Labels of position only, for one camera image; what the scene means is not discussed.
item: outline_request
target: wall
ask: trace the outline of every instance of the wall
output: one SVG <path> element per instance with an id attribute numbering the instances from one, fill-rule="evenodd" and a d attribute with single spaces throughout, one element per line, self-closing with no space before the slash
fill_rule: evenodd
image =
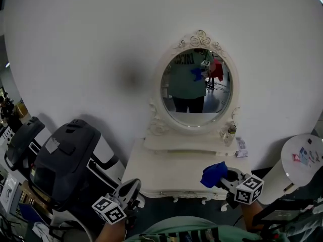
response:
<path id="1" fill-rule="evenodd" d="M 52 132 L 81 116 L 124 162 L 143 137 L 153 71 L 184 34 L 203 29 L 239 72 L 239 135 L 252 168 L 273 165 L 288 137 L 323 108 L 318 0 L 6 0 L 13 76 Z"/>
<path id="2" fill-rule="evenodd" d="M 0 71 L 0 79 L 5 91 L 8 92 L 8 96 L 14 100 L 14 104 L 18 103 L 21 100 L 21 96 L 12 76 L 10 67 L 4 68 Z"/>

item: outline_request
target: white dressing table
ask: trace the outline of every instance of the white dressing table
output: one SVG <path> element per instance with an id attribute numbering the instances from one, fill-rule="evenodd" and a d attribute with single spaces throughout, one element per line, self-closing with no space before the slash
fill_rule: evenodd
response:
<path id="1" fill-rule="evenodd" d="M 228 69 L 228 74 L 222 75 L 230 78 L 222 79 L 229 96 L 222 98 L 210 92 L 201 101 L 206 94 L 205 78 L 216 71 L 211 62 L 214 54 Z M 167 98 L 162 95 L 165 87 Z M 202 30 L 188 34 L 161 58 L 153 88 L 146 137 L 135 141 L 122 182 L 140 179 L 140 192 L 150 198 L 168 196 L 174 202 L 178 198 L 203 198 L 203 204 L 211 199 L 225 200 L 227 191 L 209 189 L 200 180 L 205 168 L 223 161 L 227 167 L 251 174 L 248 158 L 235 156 L 237 141 L 226 143 L 229 131 L 237 126 L 239 109 L 239 77 L 229 54 Z M 202 113 L 204 107 L 213 110 Z"/>

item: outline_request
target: human arm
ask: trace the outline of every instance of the human arm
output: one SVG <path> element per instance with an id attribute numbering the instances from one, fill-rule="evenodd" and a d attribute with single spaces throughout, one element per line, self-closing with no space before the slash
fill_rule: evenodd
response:
<path id="1" fill-rule="evenodd" d="M 106 223 L 95 242 L 121 242 L 125 240 L 126 221 L 123 219 L 110 225 Z"/>
<path id="2" fill-rule="evenodd" d="M 263 225 L 252 226 L 253 216 L 262 211 L 262 206 L 258 203 L 258 201 L 254 201 L 250 205 L 241 204 L 241 209 L 247 231 L 261 231 Z"/>

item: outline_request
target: mirror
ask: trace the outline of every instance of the mirror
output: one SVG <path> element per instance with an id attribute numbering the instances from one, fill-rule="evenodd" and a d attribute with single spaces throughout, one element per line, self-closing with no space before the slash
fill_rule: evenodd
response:
<path id="1" fill-rule="evenodd" d="M 168 113 L 188 127 L 215 121 L 231 96 L 230 71 L 215 52 L 193 48 L 173 58 L 166 67 L 160 93 Z"/>

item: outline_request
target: cable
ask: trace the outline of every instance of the cable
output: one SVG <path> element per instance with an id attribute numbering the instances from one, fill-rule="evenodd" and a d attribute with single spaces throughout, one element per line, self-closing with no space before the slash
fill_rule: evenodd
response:
<path id="1" fill-rule="evenodd" d="M 237 223 L 238 223 L 238 221 L 239 220 L 241 220 L 243 218 L 243 215 L 241 215 L 237 220 L 236 220 L 236 222 L 233 224 L 233 226 L 235 226 Z"/>

